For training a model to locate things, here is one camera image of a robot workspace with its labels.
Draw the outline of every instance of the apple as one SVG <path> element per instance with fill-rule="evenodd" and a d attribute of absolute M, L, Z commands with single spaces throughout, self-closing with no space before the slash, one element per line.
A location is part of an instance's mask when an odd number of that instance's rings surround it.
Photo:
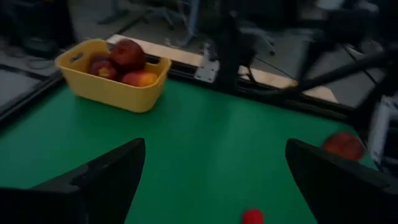
<path fill-rule="evenodd" d="M 88 71 L 90 72 L 91 66 L 96 62 L 102 62 L 109 60 L 109 54 L 107 53 L 92 53 L 88 59 Z"/>
<path fill-rule="evenodd" d="M 142 70 L 146 64 L 145 53 L 136 42 L 123 39 L 116 43 L 110 59 L 120 73 Z"/>
<path fill-rule="evenodd" d="M 89 73 L 110 80 L 115 80 L 118 77 L 116 69 L 108 60 L 93 63 L 90 67 Z"/>
<path fill-rule="evenodd" d="M 155 73 L 141 70 L 125 74 L 121 81 L 124 84 L 144 87 L 155 83 L 157 78 L 158 76 Z"/>
<path fill-rule="evenodd" d="M 361 141 L 350 133 L 336 133 L 330 136 L 322 148 L 345 159 L 360 160 L 364 154 Z"/>

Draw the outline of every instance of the yellow basket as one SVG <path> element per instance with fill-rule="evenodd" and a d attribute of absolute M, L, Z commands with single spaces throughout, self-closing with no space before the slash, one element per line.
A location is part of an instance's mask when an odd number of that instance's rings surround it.
<path fill-rule="evenodd" d="M 78 96 L 136 113 L 149 111 L 162 93 L 171 60 L 161 58 L 158 64 L 147 63 L 145 70 L 159 77 L 150 86 L 135 87 L 82 72 L 88 68 L 90 55 L 98 52 L 109 53 L 107 43 L 100 39 L 86 40 L 55 59 L 72 91 Z"/>

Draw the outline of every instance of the green table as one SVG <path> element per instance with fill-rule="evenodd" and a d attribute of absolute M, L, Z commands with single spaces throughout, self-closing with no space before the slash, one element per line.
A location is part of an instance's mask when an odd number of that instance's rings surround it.
<path fill-rule="evenodd" d="M 29 188 L 137 137 L 147 157 L 126 223 L 315 223 L 285 161 L 285 143 L 319 146 L 341 123 L 168 80 L 134 114 L 65 86 L 0 135 L 0 185 Z"/>

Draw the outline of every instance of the cable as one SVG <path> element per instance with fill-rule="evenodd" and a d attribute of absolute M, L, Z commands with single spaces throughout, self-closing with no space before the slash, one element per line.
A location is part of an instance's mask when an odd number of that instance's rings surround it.
<path fill-rule="evenodd" d="M 43 66 L 36 66 L 36 62 L 49 62 L 48 64 L 45 64 Z M 54 65 L 52 60 L 47 60 L 47 59 L 42 59 L 42 58 L 38 58 L 38 59 L 28 59 L 28 61 L 26 62 L 26 66 L 28 68 L 31 69 L 35 69 L 35 70 L 41 70 L 41 69 L 46 69 L 51 67 L 52 65 Z"/>
<path fill-rule="evenodd" d="M 293 78 L 291 75 L 289 75 L 288 73 L 286 73 L 286 72 L 282 71 L 281 69 L 279 69 L 279 68 L 277 68 L 277 67 L 271 65 L 270 63 L 268 63 L 268 62 L 266 62 L 266 61 L 264 61 L 264 60 L 262 60 L 262 59 L 260 59 L 260 58 L 258 58 L 258 57 L 254 57 L 254 58 L 257 59 L 257 60 L 259 60 L 260 62 L 262 62 L 262 63 L 264 63 L 264 64 L 266 64 L 266 65 L 269 65 L 269 66 L 271 66 L 272 68 L 274 68 L 274 69 L 276 69 L 276 70 L 282 72 L 284 75 L 288 76 L 289 78 L 291 78 L 291 79 L 293 79 L 293 80 L 295 79 L 295 78 Z"/>
<path fill-rule="evenodd" d="M 184 13 L 184 4 L 190 4 L 188 2 L 184 2 L 183 0 L 177 0 L 177 7 L 178 7 L 178 12 L 180 13 L 180 17 L 182 18 L 182 21 L 185 25 L 185 27 L 187 28 L 189 33 L 192 33 L 193 35 L 195 35 L 194 30 L 192 29 L 192 27 L 190 27 L 189 21 Z"/>
<path fill-rule="evenodd" d="M 253 82 L 254 84 L 257 85 L 257 81 L 254 79 L 253 73 L 251 72 L 251 67 L 247 66 L 249 73 L 247 74 L 247 76 L 249 77 L 250 81 Z"/>
<path fill-rule="evenodd" d="M 7 44 L 4 44 L 0 47 L 0 50 L 2 50 L 4 52 L 4 54 L 6 54 L 8 57 L 10 58 L 26 58 L 27 55 L 19 50 L 18 48 L 13 48 L 8 46 Z M 48 64 L 45 64 L 43 66 L 38 66 L 36 63 L 39 62 L 49 62 Z M 41 69 L 46 69 L 49 68 L 53 65 L 53 61 L 52 60 L 47 60 L 44 58 L 28 58 L 26 63 L 25 63 L 26 67 L 34 69 L 34 70 L 41 70 Z"/>
<path fill-rule="evenodd" d="M 0 36 L 0 50 L 4 50 L 7 46 L 7 40 L 5 37 Z"/>
<path fill-rule="evenodd" d="M 341 46 L 345 50 L 345 52 L 347 52 L 347 54 L 351 57 L 351 59 L 353 59 L 355 62 L 358 61 L 358 59 L 356 59 L 356 57 L 346 48 L 346 46 L 344 46 L 343 44 L 341 44 Z M 373 78 L 371 74 L 369 74 L 368 71 L 363 70 L 362 72 L 365 73 L 365 75 L 373 82 L 374 85 L 377 85 L 377 81 Z"/>

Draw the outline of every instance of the floor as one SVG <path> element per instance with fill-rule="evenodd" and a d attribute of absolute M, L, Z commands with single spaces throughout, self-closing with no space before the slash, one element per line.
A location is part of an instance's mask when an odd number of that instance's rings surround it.
<path fill-rule="evenodd" d="M 70 11 L 79 40 L 90 38 L 105 39 L 144 13 L 139 6 L 132 6 L 128 4 L 127 1 L 123 1 L 121 2 L 121 7 L 129 9 L 129 15 L 111 25 L 101 26 L 96 22 L 111 13 L 110 5 L 107 5 L 107 2 L 110 1 L 103 0 L 103 2 L 104 4 L 98 4 L 96 0 L 70 0 Z M 175 30 L 169 30 L 166 23 L 162 19 L 157 18 L 152 18 L 147 24 L 140 22 L 122 33 L 122 35 L 157 44 L 164 44 L 165 38 L 169 38 L 171 43 L 175 43 L 178 39 L 181 39 L 184 34 L 185 31 L 182 23 L 177 23 Z M 303 57 L 302 54 L 305 50 L 305 43 L 308 40 L 308 36 L 285 32 L 283 34 L 275 34 L 274 40 L 276 49 L 275 56 L 271 57 L 264 44 L 260 41 L 257 41 L 256 43 L 256 48 L 259 52 L 257 56 L 273 66 L 280 68 L 291 77 L 295 77 L 300 65 L 300 60 Z M 199 54 L 200 46 L 203 41 L 203 39 L 199 38 L 194 39 L 185 50 Z M 11 49 L 11 52 L 16 52 L 20 57 L 10 57 L 7 50 L 5 50 L 4 47 L 0 47 L 0 62 L 3 64 L 18 67 L 41 75 L 50 75 L 56 71 L 54 65 L 50 65 L 48 68 L 40 70 L 29 68 L 27 63 L 29 60 L 34 58 L 24 55 L 19 49 Z M 352 61 L 353 60 L 343 49 L 339 49 L 336 52 L 325 55 L 321 62 L 311 71 L 310 77 L 316 77 L 321 74 L 321 72 L 333 70 L 340 65 L 344 65 Z M 36 66 L 45 66 L 46 63 L 51 64 L 53 62 L 36 62 L 36 64 L 38 64 Z M 282 72 L 260 62 L 259 60 L 255 60 L 253 62 L 253 67 L 278 75 L 284 75 Z M 376 80 L 380 80 L 383 76 L 383 74 L 377 70 L 372 70 L 370 73 Z M 32 88 L 36 83 L 36 80 L 32 80 L 23 75 L 2 72 L 0 70 L 0 106 L 18 94 Z M 356 106 L 365 94 L 373 88 L 373 86 L 374 84 L 371 80 L 363 73 L 353 75 L 352 77 L 328 85 L 335 94 L 336 99 L 341 104 L 349 106 Z"/>

